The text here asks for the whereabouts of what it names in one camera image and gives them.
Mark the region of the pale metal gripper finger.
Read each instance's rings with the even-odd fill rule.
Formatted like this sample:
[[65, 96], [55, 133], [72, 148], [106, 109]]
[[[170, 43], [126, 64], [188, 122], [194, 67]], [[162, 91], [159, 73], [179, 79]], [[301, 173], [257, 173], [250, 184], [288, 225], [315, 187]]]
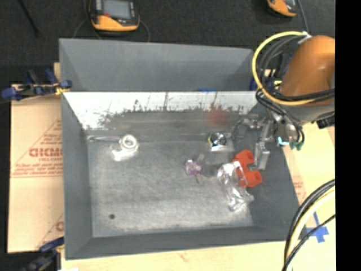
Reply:
[[264, 142], [257, 142], [255, 146], [255, 161], [256, 170], [265, 170], [270, 156], [270, 150], [267, 149]]
[[243, 118], [241, 120], [241, 126], [246, 127], [248, 130], [260, 130], [266, 124], [266, 119], [249, 119]]

